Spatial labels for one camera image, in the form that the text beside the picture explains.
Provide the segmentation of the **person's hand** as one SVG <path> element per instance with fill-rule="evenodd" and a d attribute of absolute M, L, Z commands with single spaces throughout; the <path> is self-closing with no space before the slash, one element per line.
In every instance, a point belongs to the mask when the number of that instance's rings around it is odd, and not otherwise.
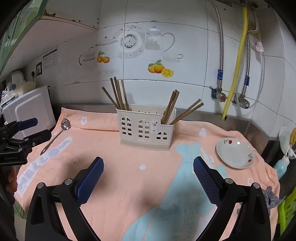
<path fill-rule="evenodd" d="M 14 194 L 17 191 L 17 174 L 15 166 L 11 167 L 11 171 L 8 173 L 8 183 L 6 185 L 6 190 L 11 194 Z"/>

